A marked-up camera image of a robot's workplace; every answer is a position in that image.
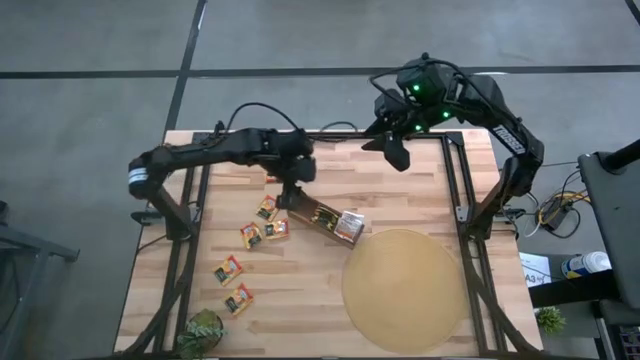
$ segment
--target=small plant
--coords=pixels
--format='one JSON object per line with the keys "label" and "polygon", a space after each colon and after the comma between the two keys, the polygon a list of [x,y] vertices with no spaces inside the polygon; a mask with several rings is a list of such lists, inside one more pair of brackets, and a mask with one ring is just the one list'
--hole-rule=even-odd
{"label": "small plant", "polygon": [[178,336],[180,357],[185,360],[203,359],[226,334],[222,320],[209,309],[204,309],[187,322],[185,331]]}
{"label": "small plant", "polygon": [[565,319],[555,307],[545,307],[536,313],[538,326],[547,334],[557,334],[564,329]]}

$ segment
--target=small orange packet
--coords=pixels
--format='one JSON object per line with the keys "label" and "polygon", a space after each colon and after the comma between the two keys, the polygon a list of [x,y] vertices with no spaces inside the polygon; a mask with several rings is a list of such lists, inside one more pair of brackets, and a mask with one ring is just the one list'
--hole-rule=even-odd
{"label": "small orange packet", "polygon": [[247,290],[244,284],[235,288],[224,300],[224,305],[234,316],[240,314],[253,302],[253,295]]}
{"label": "small orange packet", "polygon": [[272,196],[265,196],[264,200],[260,203],[260,207],[256,211],[256,215],[267,221],[273,221],[278,214],[278,208],[276,207],[276,199]]}
{"label": "small orange packet", "polygon": [[264,234],[267,240],[281,239],[289,236],[289,219],[281,219],[264,226]]}
{"label": "small orange packet", "polygon": [[244,226],[240,229],[240,233],[242,234],[244,247],[246,247],[247,250],[251,250],[262,242],[262,234],[260,233],[260,228],[256,223],[252,222],[251,224]]}
{"label": "small orange packet", "polygon": [[233,255],[229,255],[222,265],[214,268],[213,275],[215,275],[216,279],[220,281],[222,286],[226,286],[231,280],[233,280],[236,276],[240,275],[242,272],[242,265],[236,260]]}

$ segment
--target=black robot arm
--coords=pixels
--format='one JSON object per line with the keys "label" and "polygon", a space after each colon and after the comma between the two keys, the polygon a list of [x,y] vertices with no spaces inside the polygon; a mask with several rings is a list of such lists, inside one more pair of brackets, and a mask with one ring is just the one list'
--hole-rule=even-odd
{"label": "black robot arm", "polygon": [[129,192],[138,199],[149,200],[165,217],[167,238],[183,240],[194,233],[189,209],[178,205],[162,184],[178,169],[232,162],[238,165],[260,165],[283,183],[278,205],[287,208],[295,183],[315,179],[313,145],[304,130],[279,133],[275,129],[247,128],[228,135],[216,133],[197,144],[160,145],[142,153],[129,163]]}
{"label": "black robot arm", "polygon": [[[390,73],[397,74],[400,92],[383,89],[375,82]],[[452,117],[486,128],[513,154],[502,168],[500,181],[482,203],[473,204],[470,209],[466,235],[470,239],[488,239],[493,216],[511,197],[531,190],[543,161],[544,145],[509,110],[500,87],[490,76],[465,75],[456,65],[424,54],[370,80],[382,94],[375,101],[376,120],[365,134],[378,137],[362,148],[384,152],[398,171],[410,166],[402,141]]]}

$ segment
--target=wooden table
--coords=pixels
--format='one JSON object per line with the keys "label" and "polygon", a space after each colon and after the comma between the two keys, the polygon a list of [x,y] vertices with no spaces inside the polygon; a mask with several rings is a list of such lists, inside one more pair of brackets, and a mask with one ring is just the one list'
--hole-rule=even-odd
{"label": "wooden table", "polygon": [[[499,178],[489,135],[484,130],[462,131],[476,197],[482,200]],[[189,143],[192,133],[170,131],[166,142]],[[412,229],[430,234],[460,261],[441,144],[434,140],[407,143],[412,164],[404,173],[395,171],[381,153],[362,151],[361,144],[359,140],[316,143],[317,178],[304,184],[304,190],[338,210],[365,215],[366,228],[360,241],[382,230]],[[455,159],[457,156],[454,162],[458,186],[464,194]],[[175,199],[180,197],[183,182],[184,171],[174,173],[165,182]],[[349,320],[341,294],[348,248],[293,219],[289,239],[262,244],[251,252],[243,247],[239,229],[252,221],[263,224],[255,215],[256,208],[265,195],[277,195],[280,187],[266,185],[264,171],[258,166],[212,166],[188,316],[203,308],[212,309],[229,330],[209,355],[397,356],[369,342]],[[192,199],[197,188],[195,184]],[[278,214],[278,218],[285,216],[286,211]],[[141,244],[163,233],[164,225],[148,227]],[[500,305],[525,338],[541,349],[513,234],[494,231],[487,246]],[[161,241],[138,255],[115,350],[130,345],[158,309],[170,248],[168,241]],[[230,254],[236,256],[245,271],[223,288],[212,268]],[[255,301],[234,319],[222,300],[241,282],[253,292]],[[173,339],[176,313],[177,305],[169,321],[167,339]],[[490,320],[485,320],[487,336],[491,338],[489,324]],[[470,313],[446,343],[424,355],[477,355]]]}

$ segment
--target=black metal frame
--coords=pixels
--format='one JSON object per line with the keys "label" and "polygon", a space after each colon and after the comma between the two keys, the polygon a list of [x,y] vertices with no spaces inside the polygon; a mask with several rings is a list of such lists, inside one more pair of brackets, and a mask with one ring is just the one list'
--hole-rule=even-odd
{"label": "black metal frame", "polygon": [[[194,133],[192,142],[198,142],[207,135],[208,133]],[[136,341],[122,353],[116,354],[116,357],[137,359],[145,353],[145,350],[148,348],[152,340],[152,353],[157,355],[159,358],[170,356],[177,348],[178,335],[180,334],[182,329],[184,329],[187,322],[187,312],[189,307],[189,299],[191,296],[191,284],[193,282],[193,272],[195,270],[196,254],[198,252],[198,243],[200,240],[200,228],[202,225],[202,209],[204,209],[204,204],[207,196],[207,184],[209,183],[210,172],[210,165],[205,165],[202,167],[200,175],[200,186],[198,188],[198,195],[196,199],[196,207],[200,209],[200,211],[199,215],[195,219],[189,219],[189,227],[191,229],[190,234],[184,236],[183,241],[177,240],[178,237],[174,238],[176,240],[173,241],[171,247],[171,255],[169,256],[169,263],[167,267],[167,274],[165,277],[165,284],[164,290],[162,292],[162,301],[160,308],[151,318],[151,321],[149,321],[147,327],[140,333]],[[181,213],[188,212],[189,210],[188,206],[193,188],[194,174],[195,168],[187,169],[180,205],[176,204],[176,202],[168,195],[164,187],[159,190],[158,193],[160,195],[151,197],[149,199],[150,202],[152,202],[158,210],[165,209],[169,213],[173,212],[173,215],[175,215],[175,219],[180,218]],[[176,234],[178,233],[178,230],[176,230],[176,228],[183,228],[182,226],[176,226],[176,222],[169,221],[170,219],[166,216],[165,220],[167,234]],[[185,243],[188,245],[187,257],[182,272],[176,280],[180,253]],[[180,302],[178,305],[178,315],[171,350],[165,351],[163,350],[163,348],[167,330],[167,319],[170,316],[171,309],[174,307],[175,303],[178,300]]]}
{"label": "black metal frame", "polygon": [[[201,136],[206,136],[207,133],[194,133],[192,141],[198,141]],[[356,140],[356,139],[370,139],[356,132],[309,132],[310,136],[316,139],[326,140]],[[469,214],[473,213],[474,206],[477,205],[475,199],[475,192],[473,189],[473,183],[471,180],[471,171],[467,160],[465,151],[464,138],[461,132],[441,132],[441,133],[428,133],[419,134],[414,137],[415,139],[433,139],[437,140],[442,145],[445,169],[447,173],[449,192],[451,196],[452,212],[455,214],[456,209],[462,205],[460,193],[458,191],[458,180],[456,179],[453,156],[451,148],[455,148],[460,162],[460,170],[462,173],[462,181],[464,183],[464,189],[466,193],[466,200],[469,204]],[[183,188],[183,194],[181,199],[181,205],[183,209],[187,207],[189,202],[189,195],[191,194],[194,169],[187,170],[187,176]],[[210,173],[210,166],[204,166],[202,169],[202,177],[200,181],[200,188],[198,191],[197,206],[200,209],[204,208],[204,202],[207,192],[207,184]],[[498,305],[496,299],[496,292],[493,283],[493,277],[491,274],[491,266],[489,264],[489,258],[487,253],[486,244],[484,241],[474,241],[465,235],[465,228],[468,225],[467,220],[460,220],[457,216],[453,217],[456,222],[456,231],[458,233],[458,241],[460,244],[460,252],[462,257],[462,265],[464,276],[467,284],[467,292],[469,297],[469,306],[471,309],[471,316],[473,320],[473,327],[478,347],[478,355],[481,357],[493,357],[493,358],[546,358],[553,359],[555,357],[544,355],[535,347],[530,345],[524,337],[517,331],[513,324],[509,321],[506,314],[502,311]],[[144,356],[145,358],[165,358],[172,353],[175,354],[177,347],[177,336],[184,328],[186,324],[186,316],[188,310],[189,296],[191,291],[191,283],[193,279],[193,270],[195,268],[195,259],[197,253],[197,245],[199,241],[199,233],[201,227],[200,218],[195,222],[195,232],[192,236],[186,240],[189,243],[189,252],[187,260],[184,266],[184,270],[177,282],[175,281],[178,258],[180,255],[180,249],[182,248],[181,241],[174,241],[171,255],[169,258],[168,271],[165,281],[165,288],[162,296],[162,303],[160,309],[153,316],[149,325],[140,334],[139,338],[134,344],[122,353],[114,354],[113,358],[138,358]],[[167,223],[168,231],[171,227],[170,223]],[[478,256],[474,258],[471,255],[471,243],[475,244]],[[475,270],[473,260],[479,261],[481,274],[478,275]],[[175,302],[180,299],[180,306],[177,316],[177,323],[174,333],[173,344],[171,350],[164,350],[164,337],[166,333],[167,317],[170,315],[170,309]],[[482,318],[482,311],[480,307],[480,299],[489,310],[489,313],[493,319],[492,332],[495,339],[496,350],[489,349],[489,343],[487,341],[487,334],[484,330],[484,321]],[[509,338],[514,345],[518,353],[509,352],[507,349],[507,343],[505,335]],[[145,350],[149,347],[151,340],[155,338],[155,342],[152,346],[151,353],[145,353]]]}
{"label": "black metal frame", "polygon": [[7,328],[4,343],[0,348],[0,359],[14,359],[18,343],[26,330],[29,310],[35,298],[38,296],[38,288],[44,276],[43,273],[46,269],[49,256],[60,256],[66,262],[75,262],[78,259],[80,250],[70,249],[66,246],[14,230],[6,225],[0,225],[0,242],[10,245],[9,248],[0,249],[0,251],[12,252],[12,254],[8,256],[28,254],[32,255],[35,259],[29,273],[27,284],[18,294],[18,304]]}

